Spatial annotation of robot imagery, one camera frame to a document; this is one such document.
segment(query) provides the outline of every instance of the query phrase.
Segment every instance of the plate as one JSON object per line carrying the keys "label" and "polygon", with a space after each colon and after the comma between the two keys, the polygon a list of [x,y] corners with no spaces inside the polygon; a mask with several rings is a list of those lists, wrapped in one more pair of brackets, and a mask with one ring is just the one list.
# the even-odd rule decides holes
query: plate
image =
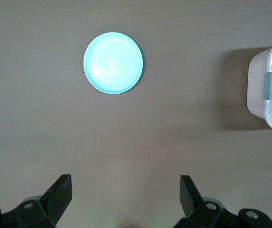
{"label": "plate", "polygon": [[85,51],[83,64],[88,81],[107,94],[121,94],[130,90],[143,70],[138,45],[117,32],[96,37]]}

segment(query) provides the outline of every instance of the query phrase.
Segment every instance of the light blue plate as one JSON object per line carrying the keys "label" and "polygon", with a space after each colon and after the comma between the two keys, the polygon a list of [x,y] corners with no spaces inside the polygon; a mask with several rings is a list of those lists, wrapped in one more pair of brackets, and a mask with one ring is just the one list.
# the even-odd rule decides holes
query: light blue plate
{"label": "light blue plate", "polygon": [[139,80],[143,58],[137,44],[128,36],[109,32],[96,37],[84,54],[88,81],[107,94],[121,94]]}

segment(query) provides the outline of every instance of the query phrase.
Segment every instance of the screw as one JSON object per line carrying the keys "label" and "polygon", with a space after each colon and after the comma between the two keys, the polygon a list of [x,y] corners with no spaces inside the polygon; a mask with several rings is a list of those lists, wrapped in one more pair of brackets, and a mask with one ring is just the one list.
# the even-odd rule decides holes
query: screw
{"label": "screw", "polygon": [[31,208],[32,206],[33,206],[32,203],[25,204],[25,205],[24,205],[24,209]]}
{"label": "screw", "polygon": [[206,207],[209,208],[210,210],[216,210],[217,207],[214,203],[207,203]]}
{"label": "screw", "polygon": [[249,210],[246,212],[246,215],[252,219],[258,219],[258,215],[254,211]]}

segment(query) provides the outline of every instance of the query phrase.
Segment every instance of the table surface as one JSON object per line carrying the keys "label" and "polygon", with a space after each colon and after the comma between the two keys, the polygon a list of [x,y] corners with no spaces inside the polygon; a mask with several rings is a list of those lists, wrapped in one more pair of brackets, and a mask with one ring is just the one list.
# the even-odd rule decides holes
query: table surface
{"label": "table surface", "polygon": [[[111,31],[144,58],[120,95],[83,70]],[[272,130],[246,107],[249,62],[271,46],[270,0],[0,1],[2,212],[69,173],[58,228],[171,228],[183,174],[272,219]]]}

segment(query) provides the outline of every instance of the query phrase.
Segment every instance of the plastic container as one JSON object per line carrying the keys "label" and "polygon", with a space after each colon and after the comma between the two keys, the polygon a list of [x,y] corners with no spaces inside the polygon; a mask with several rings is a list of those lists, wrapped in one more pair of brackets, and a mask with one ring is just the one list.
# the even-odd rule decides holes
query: plastic container
{"label": "plastic container", "polygon": [[272,48],[257,54],[250,62],[247,106],[272,128]]}

